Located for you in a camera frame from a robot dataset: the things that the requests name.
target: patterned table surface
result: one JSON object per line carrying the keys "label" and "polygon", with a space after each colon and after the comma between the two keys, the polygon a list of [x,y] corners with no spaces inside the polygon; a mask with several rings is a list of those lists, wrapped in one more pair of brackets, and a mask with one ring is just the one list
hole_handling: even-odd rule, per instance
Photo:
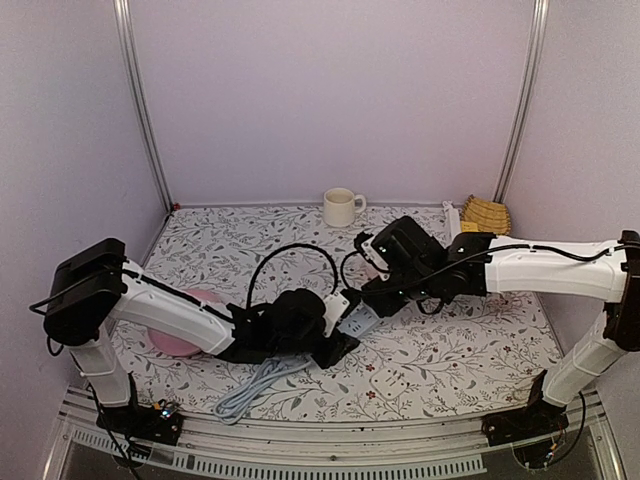
{"label": "patterned table surface", "polygon": [[[316,206],[180,210],[156,245],[147,272],[176,287],[211,290],[242,305],[253,270],[274,248],[308,242],[340,261],[353,249],[357,233],[377,232],[405,214],[447,241],[440,208],[370,207],[343,229],[327,227]],[[365,265],[353,259],[347,271],[353,284],[366,279]],[[331,278],[317,253],[286,252],[265,268],[254,303],[300,286],[322,295],[330,290]],[[223,393],[256,368],[204,354],[168,357],[154,349],[144,327],[124,321],[114,345],[143,400],[176,400],[196,413],[210,413]],[[518,406],[526,401],[533,377],[559,357],[531,293],[459,297],[434,316],[409,306],[383,320],[335,367],[313,367],[279,380],[249,415],[280,421],[393,421]]]}

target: wire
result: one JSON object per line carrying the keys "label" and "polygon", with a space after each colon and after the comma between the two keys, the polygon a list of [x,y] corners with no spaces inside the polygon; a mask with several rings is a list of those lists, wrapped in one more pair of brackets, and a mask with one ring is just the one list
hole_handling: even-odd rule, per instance
{"label": "wire", "polygon": [[345,286],[347,289],[349,289],[349,290],[355,290],[355,288],[353,288],[353,287],[350,287],[350,286],[349,286],[349,282],[347,282],[347,276],[346,276],[346,275],[345,275],[345,273],[344,273],[344,268],[345,268],[345,266],[346,266],[346,264],[347,264],[347,261],[348,261],[351,257],[353,257],[353,256],[355,256],[355,255],[358,255],[359,253],[360,253],[360,252],[358,252],[357,250],[354,250],[353,252],[351,252],[351,253],[347,254],[347,255],[342,259],[342,262],[340,262],[340,278],[342,279],[342,283],[344,284],[344,286]]}
{"label": "wire", "polygon": [[57,357],[62,353],[62,350],[64,350],[64,345],[61,344],[58,350],[54,351],[51,347],[51,337],[47,337],[47,350],[49,350],[49,355],[51,355],[52,357]]}
{"label": "wire", "polygon": [[91,389],[91,392],[93,393],[93,396],[92,396],[93,397],[93,403],[96,404],[96,410],[98,411],[98,417],[100,418],[100,420],[102,420],[102,425],[104,425],[104,429],[107,431],[107,435],[109,435],[109,438],[111,439],[111,441],[116,446],[116,449],[118,450],[118,453],[120,454],[120,456],[122,457],[122,460],[124,461],[125,465],[127,466],[129,471],[131,472],[131,475],[133,475],[133,478],[135,478],[136,480],[142,480],[142,477],[140,476],[140,474],[135,469],[135,465],[134,465],[133,460],[131,459],[131,456],[128,453],[125,453],[124,449],[122,448],[122,446],[120,445],[118,440],[116,440],[115,435],[113,434],[113,432],[109,428],[109,425],[108,425],[108,423],[106,421],[106,418],[103,415],[102,407],[100,406],[100,403],[98,402],[98,396],[96,395],[96,391],[91,386],[89,388]]}
{"label": "wire", "polygon": [[544,466],[544,467],[529,467],[529,470],[545,470],[545,469],[547,469],[549,467],[557,465],[562,460],[567,458],[569,456],[569,454],[573,451],[573,449],[576,447],[576,445],[578,444],[578,441],[580,440],[580,436],[582,435],[582,431],[584,430],[585,421],[587,419],[587,403],[584,400],[584,395],[582,395],[582,392],[578,392],[578,394],[580,395],[580,400],[582,401],[582,420],[580,421],[580,428],[578,429],[578,434],[576,435],[576,438],[573,440],[573,443],[571,445],[569,445],[569,448],[567,448],[565,450],[565,452],[562,454],[562,456],[554,457],[554,459],[551,460],[549,463],[547,463],[546,466]]}
{"label": "wire", "polygon": [[258,275],[260,275],[260,272],[262,271],[264,266],[276,255],[287,250],[294,250],[296,248],[307,248],[309,250],[315,250],[316,252],[324,255],[324,257],[329,261],[329,265],[331,265],[331,270],[333,271],[333,289],[331,290],[331,293],[334,293],[338,289],[338,268],[336,267],[336,262],[326,250],[309,243],[291,243],[289,245],[277,248],[276,250],[271,252],[269,255],[264,257],[256,267],[256,270],[255,272],[253,272],[253,276],[251,277],[251,281],[249,282],[249,289],[247,291],[247,310],[251,308],[251,298],[256,287],[256,281],[258,280]]}
{"label": "wire", "polygon": [[251,380],[223,395],[213,407],[213,415],[226,425],[233,425],[247,413],[247,410],[262,392],[281,378],[311,366],[307,360],[297,367],[287,367],[281,359],[269,358],[256,370]]}
{"label": "wire", "polygon": [[47,297],[44,300],[40,300],[39,302],[36,302],[33,305],[29,305],[29,310],[32,311],[33,313],[37,313],[38,315],[45,316],[47,314],[47,312],[44,312],[42,310],[38,310],[40,307],[42,307],[44,305],[48,305],[49,303],[53,302],[54,300],[57,300],[58,298],[62,297],[63,295],[66,295],[71,290],[74,290],[74,289],[78,288],[80,285],[83,285],[83,284],[87,283],[89,280],[93,280],[94,278],[99,277],[100,275],[102,275],[104,273],[122,273],[122,270],[103,268],[101,270],[93,272],[92,274],[87,275],[86,277],[78,280],[76,283],[73,283],[73,284],[69,285],[68,287],[60,290],[55,295]]}
{"label": "wire", "polygon": [[[523,250],[523,249],[527,249],[527,250],[543,250],[543,251],[548,251],[548,252],[552,252],[552,253],[556,253],[558,255],[562,255],[563,257],[567,257],[570,258],[572,260],[576,260],[578,262],[593,262],[607,254],[609,254],[611,252],[611,249],[607,248],[604,249],[600,252],[598,252],[595,255],[589,256],[589,257],[585,257],[582,255],[576,255],[574,253],[571,252],[567,252],[565,250],[562,250],[560,248],[557,247],[552,247],[549,245],[529,245],[529,244],[524,244],[524,243],[514,243],[514,244],[509,244],[509,245],[501,245],[499,247],[493,247],[493,248],[488,248],[487,250],[483,250],[481,252],[478,253],[474,253],[473,255],[469,255],[468,257],[462,258],[456,262],[450,263],[448,265],[445,265],[444,267],[442,267],[440,270],[436,270],[435,272],[430,273],[429,275],[426,275],[422,278],[419,278],[417,280],[414,280],[412,282],[408,282],[405,283],[403,285],[396,285],[394,287],[388,287],[388,288],[380,288],[380,289],[376,289],[376,290],[367,290],[367,291],[362,291],[362,290],[358,290],[354,287],[350,287],[348,285],[346,285],[347,288],[351,289],[351,290],[355,290],[357,292],[359,292],[363,297],[369,297],[369,296],[374,296],[374,295],[384,295],[386,293],[397,293],[398,291],[401,290],[406,290],[408,288],[412,288],[412,287],[417,287],[420,284],[422,284],[423,282],[430,280],[433,277],[436,277],[448,270],[451,270],[452,268],[457,267],[458,265],[461,265],[463,263],[468,262],[469,260],[473,260],[474,258],[478,258],[478,257],[482,257],[484,255],[488,255],[491,253],[496,253],[496,252],[502,252],[505,250]],[[620,251],[620,250],[628,250],[628,249],[640,249],[640,245],[619,245],[615,248],[613,248],[614,251]]]}
{"label": "wire", "polygon": [[438,303],[438,306],[436,308],[434,308],[432,311],[427,312],[424,309],[424,300],[421,300],[419,302],[416,302],[416,305],[418,305],[418,310],[420,310],[420,313],[422,313],[423,315],[437,315],[438,313],[440,313],[442,311],[442,309],[444,308],[445,305],[445,301],[444,300],[440,300],[440,302]]}

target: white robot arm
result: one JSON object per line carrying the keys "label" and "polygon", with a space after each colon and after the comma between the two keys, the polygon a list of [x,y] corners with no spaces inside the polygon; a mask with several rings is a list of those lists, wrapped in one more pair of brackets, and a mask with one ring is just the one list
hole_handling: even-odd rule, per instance
{"label": "white robot arm", "polygon": [[640,350],[640,237],[635,232],[623,232],[617,241],[584,244],[462,233],[445,249],[413,219],[402,217],[375,237],[358,235],[355,247],[380,272],[361,290],[349,287],[322,300],[298,289],[284,292],[273,304],[228,305],[226,314],[147,277],[126,259],[124,244],[105,240],[58,267],[46,302],[45,330],[69,348],[111,430],[124,433],[146,415],[154,427],[136,436],[170,444],[179,436],[180,416],[158,426],[153,423],[157,415],[138,405],[133,379],[118,362],[103,326],[109,316],[186,340],[231,362],[309,353],[326,368],[358,345],[334,327],[360,299],[380,317],[394,315],[409,301],[437,298],[444,305],[459,294],[524,290],[603,300],[605,308],[587,335],[535,379],[526,407],[485,417],[483,431],[491,444],[566,426],[565,408],[575,395],[621,356]]}
{"label": "white robot arm", "polygon": [[[136,437],[175,444],[180,415],[166,412],[167,421],[157,423],[158,412],[138,405],[134,381],[120,365],[106,332],[107,318],[144,325],[234,363],[310,354],[321,368],[328,368],[359,344],[334,328],[358,303],[359,298],[346,291],[321,299],[297,289],[283,292],[270,304],[230,304],[229,313],[223,313],[224,305],[210,305],[148,277],[124,256],[122,242],[107,239],[60,264],[52,296],[31,308],[44,314],[48,337],[70,351],[110,430],[130,434],[131,425],[143,418],[147,427],[137,428]],[[47,311],[38,311],[43,304],[48,304]]]}
{"label": "white robot arm", "polygon": [[604,309],[558,364],[536,377],[526,407],[484,418],[491,444],[509,443],[566,427],[566,406],[581,389],[628,352],[640,350],[640,236],[624,231],[602,243],[530,242],[462,233],[447,248],[410,217],[356,249],[380,276],[362,288],[363,301],[390,316],[408,301],[509,291],[598,298]]}

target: white wall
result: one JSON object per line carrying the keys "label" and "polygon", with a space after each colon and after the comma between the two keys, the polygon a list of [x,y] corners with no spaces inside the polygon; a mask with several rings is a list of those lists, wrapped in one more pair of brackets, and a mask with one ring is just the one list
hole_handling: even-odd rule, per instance
{"label": "white wall", "polygon": [[132,2],[171,192],[187,204],[490,197],[526,0]]}
{"label": "white wall", "polygon": [[[507,196],[515,234],[584,241],[640,230],[639,25],[639,2],[551,3]],[[602,308],[577,298],[544,301],[567,350]],[[632,354],[598,382],[629,478],[640,478],[639,378]]]}
{"label": "white wall", "polygon": [[109,1],[0,6],[0,478],[33,480],[68,380],[27,305],[107,236],[160,225]]}

